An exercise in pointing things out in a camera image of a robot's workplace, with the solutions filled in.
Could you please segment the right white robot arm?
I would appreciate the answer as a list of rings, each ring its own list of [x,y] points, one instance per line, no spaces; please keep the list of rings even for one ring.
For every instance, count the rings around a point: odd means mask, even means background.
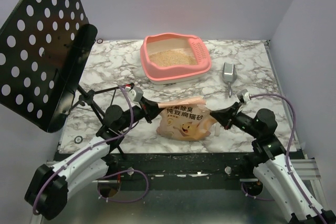
[[[251,135],[253,152],[244,156],[242,173],[256,177],[271,194],[287,223],[335,223],[335,214],[312,196],[275,135],[278,124],[269,109],[260,109],[254,118],[241,112],[240,104],[210,113],[221,126],[235,126]]]

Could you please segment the silver metal litter scoop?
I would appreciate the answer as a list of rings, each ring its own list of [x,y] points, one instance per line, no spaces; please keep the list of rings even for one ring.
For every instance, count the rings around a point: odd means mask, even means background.
[[[231,98],[233,94],[232,84],[237,79],[237,72],[236,72],[234,63],[229,63],[229,62],[224,63],[222,77],[223,77],[224,83],[227,84],[228,86],[228,96]]]

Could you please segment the pink cat litter box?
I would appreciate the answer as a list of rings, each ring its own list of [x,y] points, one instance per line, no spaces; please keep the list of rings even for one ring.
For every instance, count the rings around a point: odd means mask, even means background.
[[[153,54],[166,51],[180,52],[195,58],[195,65],[159,66],[150,59]],[[140,61],[146,77],[153,84],[169,84],[203,76],[212,67],[212,60],[203,41],[195,35],[162,33],[144,38],[140,48]]]

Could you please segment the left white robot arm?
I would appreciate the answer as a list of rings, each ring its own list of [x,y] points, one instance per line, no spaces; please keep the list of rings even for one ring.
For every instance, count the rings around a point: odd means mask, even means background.
[[[86,146],[53,166],[42,164],[36,169],[24,196],[33,214],[52,220],[62,212],[68,200],[90,182],[101,177],[112,179],[116,166],[105,158],[137,122],[146,119],[151,123],[162,110],[158,103],[146,98],[126,111],[115,104],[109,106],[101,128]]]

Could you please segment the beige cat litter bag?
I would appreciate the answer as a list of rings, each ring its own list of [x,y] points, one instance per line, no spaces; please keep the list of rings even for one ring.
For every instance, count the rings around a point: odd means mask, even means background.
[[[201,141],[210,136],[212,125],[217,123],[202,96],[162,102],[158,107],[162,111],[156,132],[173,140]]]

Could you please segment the grey bag sealing clip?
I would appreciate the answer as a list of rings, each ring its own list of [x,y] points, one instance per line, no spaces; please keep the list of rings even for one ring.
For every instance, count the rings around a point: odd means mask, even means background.
[[[215,127],[215,136],[219,136],[220,135],[220,130],[221,130],[221,127],[219,124],[216,125]]]

